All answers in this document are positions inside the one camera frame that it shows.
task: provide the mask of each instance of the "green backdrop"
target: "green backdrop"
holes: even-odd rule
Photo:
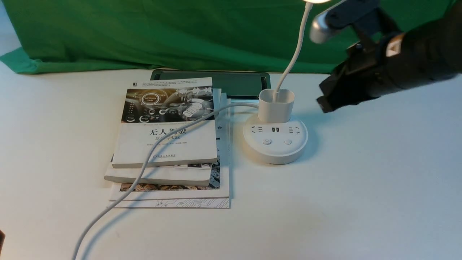
[[[22,48],[0,60],[22,74],[158,67],[280,72],[295,50],[304,11],[301,0],[3,2]],[[310,18],[336,2],[315,5]],[[406,31],[442,17],[451,2],[382,0],[382,7]],[[355,41],[351,30],[323,45],[306,38],[293,72],[330,72]]]

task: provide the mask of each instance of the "white cable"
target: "white cable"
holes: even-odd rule
[[[117,204],[119,204],[121,201],[123,201],[134,189],[135,187],[137,186],[138,182],[140,181],[141,177],[143,176],[143,173],[144,171],[146,170],[146,166],[149,162],[149,159],[151,158],[151,155],[152,153],[154,152],[154,149],[159,145],[160,142],[162,142],[163,140],[167,139],[169,136],[175,134],[176,132],[179,132],[179,131],[182,131],[188,127],[191,127],[195,124],[198,124],[202,121],[204,121],[205,119],[211,117],[211,116],[214,116],[216,114],[218,114],[218,112],[222,111],[222,110],[225,110],[227,108],[230,108],[230,107],[234,107],[234,106],[248,106],[248,107],[253,107],[253,108],[257,108],[258,109],[258,105],[255,105],[255,104],[246,104],[246,103],[236,103],[236,104],[231,104],[231,105],[226,105],[224,107],[221,107],[219,108],[218,110],[215,110],[214,112],[196,120],[196,121],[193,121],[183,127],[180,127],[178,129],[175,129],[174,131],[171,131],[169,132],[168,134],[164,135],[162,138],[160,138],[151,148],[151,150],[149,151],[147,157],[146,157],[146,160],[145,162],[143,163],[143,166],[141,167],[141,172],[139,174],[139,176],[135,179],[135,181],[133,182],[133,184],[130,186],[130,188],[122,195],[120,196],[120,198],[116,201],[114,201],[110,206],[108,206],[105,210],[103,210],[101,213],[98,214],[98,216],[96,216],[96,218],[94,218],[90,224],[88,224],[88,226],[84,229],[84,231],[82,232],[82,234],[80,235],[79,237],[79,240],[77,240],[77,244],[75,245],[75,249],[74,249],[74,253],[73,253],[73,256],[72,256],[72,259],[73,260],[76,260],[77,259],[77,253],[79,252],[79,248],[80,248],[80,245],[82,244],[82,241],[83,239],[85,238],[85,235],[88,233],[88,231],[91,229],[91,227],[100,219],[102,218],[106,213],[108,213],[111,209],[113,209],[115,206],[117,206]]]
[[[295,49],[295,53],[293,54],[292,60],[290,61],[289,65],[287,66],[286,70],[281,76],[281,79],[279,79],[278,86],[276,87],[276,90],[273,93],[273,102],[278,101],[279,97],[279,90],[281,89],[282,82],[286,78],[287,74],[292,70],[293,65],[297,61],[298,55],[300,53],[300,50],[302,49],[302,44],[303,44],[303,35],[305,34],[305,26],[306,26],[306,20],[308,19],[308,15],[310,14],[311,8],[313,7],[313,4],[310,2],[306,2],[305,5],[305,12],[303,13],[303,18],[302,18],[302,23],[300,25],[300,32],[298,33],[298,43],[297,47]]]

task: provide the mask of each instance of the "stack of books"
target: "stack of books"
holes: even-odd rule
[[[138,177],[153,144],[229,104],[212,78],[135,82],[127,90],[105,180],[110,202]],[[230,113],[223,111],[163,140],[135,190],[118,208],[229,208]]]

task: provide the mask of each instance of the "power socket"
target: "power socket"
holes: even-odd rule
[[[264,123],[253,115],[245,122],[243,135],[247,155],[269,164],[295,161],[308,143],[305,124],[294,116],[285,123]]]

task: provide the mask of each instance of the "white tabletop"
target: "white tabletop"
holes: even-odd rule
[[[15,45],[14,37],[2,40],[0,54]],[[1,259],[70,258],[108,202],[103,174],[125,90],[150,74],[17,75],[0,63]],[[273,86],[279,76],[271,74]],[[462,79],[322,114],[315,99],[325,77],[285,81],[310,131],[301,159],[286,166],[247,159],[239,131],[249,114],[237,113],[231,209],[112,210],[80,256],[461,259]]]

